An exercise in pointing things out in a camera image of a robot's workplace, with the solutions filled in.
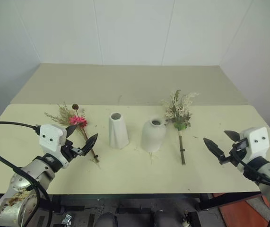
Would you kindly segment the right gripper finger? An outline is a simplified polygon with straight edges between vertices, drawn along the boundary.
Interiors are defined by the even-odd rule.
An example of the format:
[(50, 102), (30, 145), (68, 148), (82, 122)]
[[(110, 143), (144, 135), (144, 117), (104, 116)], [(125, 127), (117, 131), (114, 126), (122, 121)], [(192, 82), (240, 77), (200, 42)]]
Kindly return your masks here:
[(240, 140), (240, 134), (236, 131), (225, 130), (224, 133), (234, 142)]
[(203, 138), (203, 141), (208, 150), (218, 159), (223, 159), (225, 157), (224, 152), (218, 147), (218, 145), (215, 142), (207, 138)]

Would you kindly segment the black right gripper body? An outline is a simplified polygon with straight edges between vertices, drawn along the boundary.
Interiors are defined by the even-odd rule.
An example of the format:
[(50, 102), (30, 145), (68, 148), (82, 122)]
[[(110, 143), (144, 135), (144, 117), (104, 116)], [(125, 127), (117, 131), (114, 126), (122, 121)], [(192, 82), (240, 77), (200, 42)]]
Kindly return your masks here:
[(240, 163), (240, 160), (243, 160), (246, 156), (246, 141), (239, 141), (239, 142), (235, 142), (232, 145), (232, 148), (229, 152), (230, 156), (225, 157), (225, 155), (223, 155), (220, 159), (219, 159), (219, 163), (221, 165), (225, 164), (225, 163), (232, 163), (235, 167), (238, 166), (238, 164)]

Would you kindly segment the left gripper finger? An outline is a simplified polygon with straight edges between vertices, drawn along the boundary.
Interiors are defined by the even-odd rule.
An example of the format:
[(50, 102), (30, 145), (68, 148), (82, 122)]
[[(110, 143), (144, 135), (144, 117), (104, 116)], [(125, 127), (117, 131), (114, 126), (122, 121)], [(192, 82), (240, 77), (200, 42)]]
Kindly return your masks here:
[(82, 150), (82, 156), (86, 156), (89, 151), (91, 151), (95, 145), (95, 142), (97, 140), (98, 133), (95, 135), (91, 136), (85, 143), (84, 147), (81, 149)]
[(75, 129), (77, 128), (78, 126), (77, 125), (70, 125), (66, 128), (66, 132), (67, 132), (67, 135), (66, 137), (68, 138), (70, 135), (73, 134), (73, 132), (75, 131)]

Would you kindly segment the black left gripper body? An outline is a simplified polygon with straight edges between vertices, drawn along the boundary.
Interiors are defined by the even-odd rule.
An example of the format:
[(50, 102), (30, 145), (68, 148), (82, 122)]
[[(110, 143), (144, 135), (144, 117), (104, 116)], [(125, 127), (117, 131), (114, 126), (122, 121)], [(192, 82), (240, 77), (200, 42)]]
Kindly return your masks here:
[(61, 154), (70, 163), (77, 156), (82, 156), (83, 151), (80, 148), (73, 147), (73, 142), (70, 140), (65, 140), (65, 144), (61, 146)]

